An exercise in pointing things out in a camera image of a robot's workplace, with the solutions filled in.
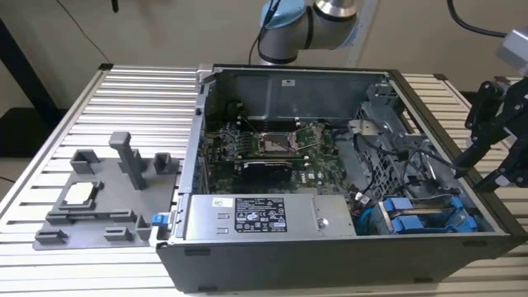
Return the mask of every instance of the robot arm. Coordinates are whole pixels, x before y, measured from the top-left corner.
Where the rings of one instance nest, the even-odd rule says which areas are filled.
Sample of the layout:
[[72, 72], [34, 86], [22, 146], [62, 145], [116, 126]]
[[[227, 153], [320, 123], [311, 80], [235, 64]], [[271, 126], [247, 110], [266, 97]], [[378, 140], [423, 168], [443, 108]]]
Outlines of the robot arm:
[[510, 183], [528, 187], [528, 28], [507, 35], [498, 56], [526, 78], [512, 85], [484, 82], [470, 110], [466, 128], [471, 129], [472, 145], [456, 158], [456, 178], [483, 159], [491, 145], [510, 135], [516, 138], [499, 168], [475, 186], [482, 192], [492, 192]]
[[[263, 6], [262, 25], [270, 3]], [[356, 0], [283, 0], [260, 36], [259, 56], [267, 65], [291, 64], [299, 50], [336, 49], [356, 36]]]

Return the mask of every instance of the white wall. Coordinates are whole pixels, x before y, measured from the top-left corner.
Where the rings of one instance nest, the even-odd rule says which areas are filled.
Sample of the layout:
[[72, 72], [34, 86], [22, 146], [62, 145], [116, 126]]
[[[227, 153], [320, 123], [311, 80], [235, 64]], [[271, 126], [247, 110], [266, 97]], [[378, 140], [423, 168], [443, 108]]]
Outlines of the white wall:
[[[62, 2], [112, 63], [198, 66], [247, 63], [266, 0], [120, 0], [118, 14], [110, 0]], [[54, 0], [0, 0], [0, 16], [51, 96], [70, 106], [102, 55]], [[312, 51], [299, 63], [343, 66], [346, 56]]]
[[[476, 27], [510, 32], [528, 26], [528, 0], [455, 0], [455, 6]], [[476, 90], [496, 75], [519, 76], [495, 57], [500, 43], [458, 26], [446, 0], [380, 0], [358, 66], [443, 73], [459, 89]]]
[[[120, 0], [118, 14], [110, 0], [62, 2], [114, 63], [196, 66], [246, 63], [266, 0]], [[528, 0], [455, 2], [475, 25], [503, 31], [528, 25]], [[104, 62], [102, 55], [55, 0], [0, 0], [0, 17], [51, 96], [68, 107]], [[515, 74], [495, 57], [499, 44], [500, 39], [458, 27], [446, 0], [380, 0], [358, 66], [440, 72], [471, 89], [494, 75]], [[346, 66], [347, 54], [347, 49], [303, 51], [299, 65]], [[0, 106], [30, 104], [4, 69], [0, 87]]]

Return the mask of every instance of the warning label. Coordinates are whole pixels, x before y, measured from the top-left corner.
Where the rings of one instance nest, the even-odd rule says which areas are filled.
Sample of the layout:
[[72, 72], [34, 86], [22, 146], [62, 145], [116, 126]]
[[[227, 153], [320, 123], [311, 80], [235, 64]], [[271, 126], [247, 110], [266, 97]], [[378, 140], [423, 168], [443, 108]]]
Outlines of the warning label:
[[284, 198], [236, 198], [235, 218], [240, 233], [288, 231]]

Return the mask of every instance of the slotted metal surface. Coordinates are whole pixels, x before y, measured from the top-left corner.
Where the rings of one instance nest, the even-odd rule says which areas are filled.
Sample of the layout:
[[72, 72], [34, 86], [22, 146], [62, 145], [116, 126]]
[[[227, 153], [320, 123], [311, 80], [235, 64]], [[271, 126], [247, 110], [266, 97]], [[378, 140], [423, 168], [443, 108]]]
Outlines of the slotted metal surface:
[[[195, 69], [126, 66], [98, 73], [62, 129], [0, 202], [0, 293], [28, 297], [183, 295], [174, 289], [151, 247], [36, 252], [31, 242], [68, 179], [68, 158], [76, 149], [91, 148], [100, 156], [115, 157], [114, 150], [106, 148], [110, 134], [131, 131], [132, 146], [143, 156], [151, 157], [163, 150], [183, 161], [196, 98], [195, 75]], [[468, 105], [463, 97], [432, 75], [406, 78], [464, 148]], [[498, 145], [479, 164], [480, 172], [488, 173], [506, 154], [506, 146]], [[520, 223], [528, 226], [527, 190], [503, 188], [498, 194]], [[474, 262], [438, 285], [256, 291], [239, 295], [527, 296], [527, 278], [528, 245], [523, 245], [496, 260]]]

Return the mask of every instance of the motherboard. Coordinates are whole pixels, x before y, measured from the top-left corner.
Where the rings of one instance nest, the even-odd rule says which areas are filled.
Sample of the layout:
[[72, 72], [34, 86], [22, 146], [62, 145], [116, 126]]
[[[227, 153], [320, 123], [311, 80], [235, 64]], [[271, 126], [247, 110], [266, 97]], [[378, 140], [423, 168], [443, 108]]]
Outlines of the motherboard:
[[206, 133], [212, 194], [352, 191], [328, 123], [298, 121], [290, 132], [258, 131], [255, 126], [244, 119]]

